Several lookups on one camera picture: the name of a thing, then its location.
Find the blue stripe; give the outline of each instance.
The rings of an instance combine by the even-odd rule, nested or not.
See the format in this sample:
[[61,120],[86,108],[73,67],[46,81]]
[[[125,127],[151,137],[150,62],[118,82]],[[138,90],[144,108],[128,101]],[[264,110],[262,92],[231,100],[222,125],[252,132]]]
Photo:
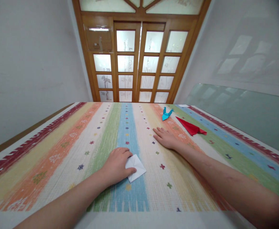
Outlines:
[[265,156],[261,155],[257,151],[255,151],[252,147],[248,146],[244,142],[240,141],[238,138],[233,137],[228,132],[224,131],[219,126],[216,126],[208,119],[205,119],[204,117],[198,115],[196,112],[190,110],[189,108],[182,108],[184,112],[186,112],[189,116],[200,122],[202,125],[204,125],[207,129],[209,129],[211,132],[216,134],[218,137],[220,137],[222,140],[226,141],[230,146],[237,149],[239,152],[241,152],[244,156],[249,158],[251,161],[253,161],[257,166],[259,166],[261,169],[263,169],[265,172],[272,175],[275,179],[279,181],[279,164],[274,163],[273,161],[267,159]]
[[[136,154],[141,160],[140,148],[137,142],[133,108],[131,103],[122,103],[121,106],[117,147],[128,147],[130,151],[133,154]],[[126,189],[127,185],[131,185],[131,190]],[[114,212],[115,208],[117,208],[117,211],[119,212],[136,212],[136,205],[139,212],[149,211],[144,175],[137,178],[131,184],[128,178],[122,180],[115,185],[115,188],[112,189],[111,194],[111,212]]]

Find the forearm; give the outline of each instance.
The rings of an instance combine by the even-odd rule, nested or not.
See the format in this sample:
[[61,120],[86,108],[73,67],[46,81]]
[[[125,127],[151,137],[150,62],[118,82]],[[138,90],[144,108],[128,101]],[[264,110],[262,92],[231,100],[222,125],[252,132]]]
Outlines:
[[109,184],[99,170],[28,217],[16,228],[72,228],[93,200]]
[[180,142],[174,150],[253,225],[258,228],[279,225],[279,197],[276,194],[186,144]]

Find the folded white paper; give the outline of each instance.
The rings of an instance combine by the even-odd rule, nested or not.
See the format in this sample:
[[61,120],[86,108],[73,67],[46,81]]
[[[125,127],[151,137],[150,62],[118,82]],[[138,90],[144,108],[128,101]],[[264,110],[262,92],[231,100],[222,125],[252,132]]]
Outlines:
[[126,169],[127,168],[136,168],[136,173],[128,176],[130,183],[135,181],[146,172],[146,169],[144,168],[143,164],[140,162],[140,159],[136,154],[128,158],[126,163]]

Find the colorful tablecloth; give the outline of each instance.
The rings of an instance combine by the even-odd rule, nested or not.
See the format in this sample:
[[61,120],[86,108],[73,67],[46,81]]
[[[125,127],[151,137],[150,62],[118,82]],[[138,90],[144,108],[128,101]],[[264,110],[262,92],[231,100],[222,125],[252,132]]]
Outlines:
[[[164,106],[174,112],[162,121]],[[191,137],[176,116],[207,135]],[[105,190],[77,227],[251,227],[182,157],[153,138],[157,126],[279,195],[279,152],[196,107],[75,103],[0,153],[0,227],[15,226],[76,186],[116,147],[137,154],[147,173]]]

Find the blue origami crane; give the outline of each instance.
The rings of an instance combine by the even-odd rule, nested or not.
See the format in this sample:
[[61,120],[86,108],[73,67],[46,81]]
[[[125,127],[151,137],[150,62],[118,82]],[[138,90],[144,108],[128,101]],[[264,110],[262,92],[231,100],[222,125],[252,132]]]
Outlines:
[[163,110],[163,116],[162,116],[162,120],[166,120],[169,118],[169,116],[171,115],[171,113],[173,112],[174,110],[171,109],[169,113],[166,113],[166,107],[164,107],[164,110]]

